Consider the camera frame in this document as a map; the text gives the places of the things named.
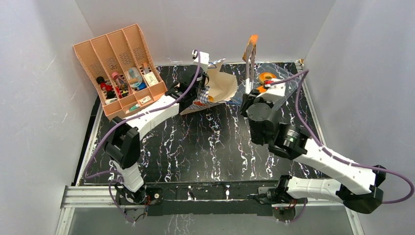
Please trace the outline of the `checkered paper bag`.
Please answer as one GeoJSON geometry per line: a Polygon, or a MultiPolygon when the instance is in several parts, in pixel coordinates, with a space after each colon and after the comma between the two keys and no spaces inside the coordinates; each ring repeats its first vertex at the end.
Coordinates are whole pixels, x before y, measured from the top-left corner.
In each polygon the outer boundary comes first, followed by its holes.
{"type": "Polygon", "coordinates": [[[235,75],[221,72],[220,68],[225,59],[214,61],[213,66],[208,68],[209,82],[205,84],[205,90],[201,91],[193,103],[180,114],[186,115],[205,110],[216,105],[230,101],[236,94],[238,84],[235,75]],[[214,98],[209,102],[208,96],[214,98]]]}

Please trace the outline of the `clear plastic tray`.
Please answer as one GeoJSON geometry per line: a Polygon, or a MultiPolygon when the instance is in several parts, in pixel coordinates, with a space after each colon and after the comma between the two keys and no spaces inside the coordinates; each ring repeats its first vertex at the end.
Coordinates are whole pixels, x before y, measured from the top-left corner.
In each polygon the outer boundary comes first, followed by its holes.
{"type": "MultiPolygon", "coordinates": [[[[285,80],[291,77],[293,74],[288,71],[287,64],[278,63],[262,63],[257,64],[254,69],[254,75],[251,80],[243,79],[241,84],[238,85],[237,91],[232,98],[232,101],[238,105],[242,105],[242,97],[246,91],[246,84],[250,82],[249,88],[260,90],[263,85],[260,83],[260,76],[262,73],[268,73],[267,78],[271,78],[275,81],[285,80]]],[[[272,104],[274,110],[278,110],[287,99],[297,90],[300,78],[295,78],[290,81],[273,85],[269,92],[261,94],[260,97],[272,104]]]]}

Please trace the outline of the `fake donut bread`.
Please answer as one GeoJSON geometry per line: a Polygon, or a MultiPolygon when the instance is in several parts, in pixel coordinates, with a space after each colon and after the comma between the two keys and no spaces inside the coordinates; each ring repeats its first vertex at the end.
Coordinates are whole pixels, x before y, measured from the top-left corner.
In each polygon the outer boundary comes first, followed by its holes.
{"type": "Polygon", "coordinates": [[[270,72],[262,72],[259,74],[258,76],[258,80],[260,82],[260,84],[264,85],[266,80],[271,80],[271,79],[276,79],[277,76],[273,73],[270,72]]]}

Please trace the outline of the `orange fake bread loaf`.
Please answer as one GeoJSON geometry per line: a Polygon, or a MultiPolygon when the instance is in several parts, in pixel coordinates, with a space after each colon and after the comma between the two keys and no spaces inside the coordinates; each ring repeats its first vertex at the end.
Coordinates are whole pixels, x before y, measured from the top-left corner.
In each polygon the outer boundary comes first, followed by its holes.
{"type": "Polygon", "coordinates": [[[268,88],[264,87],[264,86],[259,86],[256,88],[260,93],[265,93],[267,91],[268,88]]]}

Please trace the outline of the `round speckled bread slice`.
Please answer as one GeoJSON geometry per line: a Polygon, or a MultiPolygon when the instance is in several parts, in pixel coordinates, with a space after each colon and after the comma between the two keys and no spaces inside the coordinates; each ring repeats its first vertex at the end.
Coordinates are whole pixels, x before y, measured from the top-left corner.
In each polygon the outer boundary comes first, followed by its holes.
{"type": "Polygon", "coordinates": [[[250,59],[254,60],[256,57],[256,43],[258,40],[258,35],[251,35],[248,43],[246,45],[242,60],[248,62],[250,59]]]}

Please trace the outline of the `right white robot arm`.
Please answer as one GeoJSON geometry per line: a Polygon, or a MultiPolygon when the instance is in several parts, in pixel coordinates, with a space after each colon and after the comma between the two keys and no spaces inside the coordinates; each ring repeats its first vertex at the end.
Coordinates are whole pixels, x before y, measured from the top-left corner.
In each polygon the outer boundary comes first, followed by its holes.
{"type": "Polygon", "coordinates": [[[328,156],[307,131],[279,121],[270,102],[261,98],[258,90],[242,96],[241,115],[248,120],[251,142],[266,145],[280,158],[306,164],[328,177],[302,179],[283,175],[274,189],[259,192],[253,199],[262,204],[291,203],[295,199],[314,198],[342,203],[347,208],[370,214],[383,201],[379,185],[386,174],[354,166],[341,157],[328,156]]]}

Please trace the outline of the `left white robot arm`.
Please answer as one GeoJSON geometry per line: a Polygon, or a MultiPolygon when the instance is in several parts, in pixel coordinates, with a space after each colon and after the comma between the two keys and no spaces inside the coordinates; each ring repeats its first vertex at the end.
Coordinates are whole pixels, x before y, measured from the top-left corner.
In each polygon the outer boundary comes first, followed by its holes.
{"type": "Polygon", "coordinates": [[[128,202],[142,204],[148,197],[138,166],[142,138],[165,120],[189,108],[208,80],[209,76],[205,72],[195,73],[174,84],[151,106],[135,115],[112,119],[115,131],[107,138],[104,150],[121,177],[114,187],[128,202]]]}

